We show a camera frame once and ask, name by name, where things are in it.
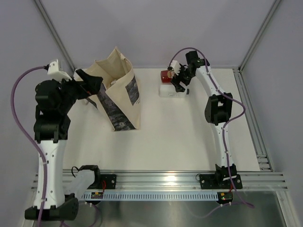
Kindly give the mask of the beige canvas tote bag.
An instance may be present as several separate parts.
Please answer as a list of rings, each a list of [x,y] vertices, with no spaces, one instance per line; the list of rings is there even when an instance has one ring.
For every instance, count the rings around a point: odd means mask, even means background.
[[[104,59],[83,70],[103,79],[100,90],[90,97],[106,115],[114,131],[137,130],[141,123],[140,82],[132,63],[116,47]]]

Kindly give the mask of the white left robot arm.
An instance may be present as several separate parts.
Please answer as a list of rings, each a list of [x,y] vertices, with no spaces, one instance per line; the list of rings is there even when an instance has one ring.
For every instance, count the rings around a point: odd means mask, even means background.
[[[43,81],[35,88],[34,141],[39,149],[39,169],[34,204],[25,210],[27,220],[74,220],[81,196],[89,187],[95,189],[101,185],[98,166],[86,165],[80,167],[68,187],[63,186],[63,158],[71,123],[68,112],[77,100],[96,95],[103,81],[83,70],[76,73],[80,81],[64,76]]]

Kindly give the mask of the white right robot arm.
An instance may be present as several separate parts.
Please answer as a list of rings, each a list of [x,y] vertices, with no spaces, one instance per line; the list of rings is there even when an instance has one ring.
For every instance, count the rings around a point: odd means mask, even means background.
[[[210,63],[206,57],[199,58],[198,54],[201,52],[198,49],[188,49],[190,51],[186,54],[186,65],[182,65],[174,59],[169,62],[168,70],[173,73],[171,84],[177,93],[184,92],[185,86],[189,85],[194,77],[202,84],[208,95],[205,119],[212,128],[218,156],[213,180],[220,188],[235,189],[237,168],[229,152],[227,126],[232,115],[233,96],[221,89],[211,72]]]

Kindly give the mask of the white bottle black cap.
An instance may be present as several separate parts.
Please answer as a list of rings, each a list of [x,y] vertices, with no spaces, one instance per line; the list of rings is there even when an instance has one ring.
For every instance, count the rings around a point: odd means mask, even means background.
[[[184,92],[176,92],[172,84],[161,84],[159,89],[160,97],[185,98],[188,94],[188,88],[186,88]]]

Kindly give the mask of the red dish soap bottle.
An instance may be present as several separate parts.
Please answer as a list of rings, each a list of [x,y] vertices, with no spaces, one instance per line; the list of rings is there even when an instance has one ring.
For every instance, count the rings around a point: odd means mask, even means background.
[[[173,79],[175,75],[174,71],[170,71],[170,70],[162,70],[160,72],[160,78],[161,78],[161,82],[163,84],[168,84],[171,82],[171,80]]]

